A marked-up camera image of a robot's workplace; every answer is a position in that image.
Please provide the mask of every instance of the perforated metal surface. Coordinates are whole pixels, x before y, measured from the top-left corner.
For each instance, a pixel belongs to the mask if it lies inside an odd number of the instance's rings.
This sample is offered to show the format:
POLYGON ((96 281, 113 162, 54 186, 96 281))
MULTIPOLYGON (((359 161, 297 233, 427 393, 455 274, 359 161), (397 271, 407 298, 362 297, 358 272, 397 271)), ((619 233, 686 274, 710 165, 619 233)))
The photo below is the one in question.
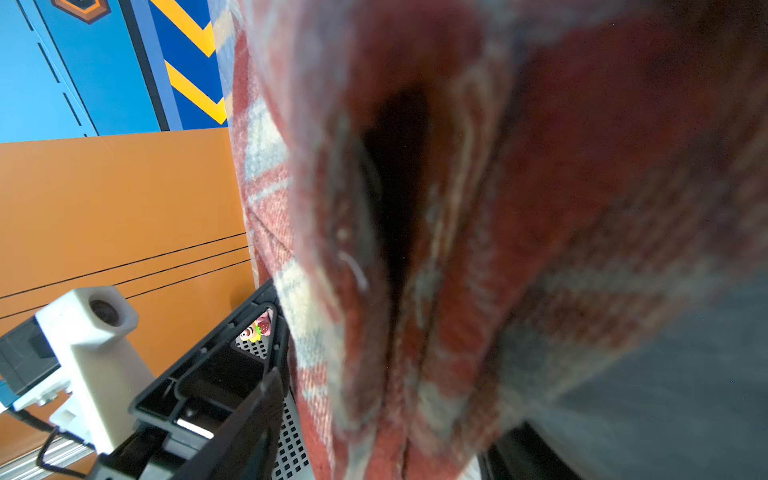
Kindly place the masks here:
MULTIPOLYGON (((269 348, 269 337, 266 341, 235 339, 235 346, 251 355, 266 359, 266 349, 269 348)), ((272 480, 314 480, 310 457, 306 453, 304 437, 301 434, 299 412, 293 396, 288 395, 283 400, 283 424, 280 426, 280 441, 277 444, 277 457, 272 470, 272 480)))

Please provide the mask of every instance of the yellow arrow stripe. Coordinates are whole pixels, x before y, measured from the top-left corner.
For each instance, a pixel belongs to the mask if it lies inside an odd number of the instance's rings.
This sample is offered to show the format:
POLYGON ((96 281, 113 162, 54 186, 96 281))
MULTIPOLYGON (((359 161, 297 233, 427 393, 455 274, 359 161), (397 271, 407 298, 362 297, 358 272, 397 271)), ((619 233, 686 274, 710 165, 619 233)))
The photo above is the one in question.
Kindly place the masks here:
POLYGON ((214 28, 210 25, 210 22, 208 22, 206 28, 200 28, 192 17, 176 3, 176 0, 152 0, 152 3, 207 57, 210 57, 216 51, 214 28))
POLYGON ((180 94, 197 105, 202 111, 207 113, 215 121, 219 122, 219 125, 224 123, 227 119, 227 111, 224 109, 224 99, 219 100, 219 103, 215 104, 213 100, 208 98, 198 87, 191 81, 187 80, 173 65, 165 62, 165 68, 168 70, 168 77, 170 84, 176 88, 180 94))

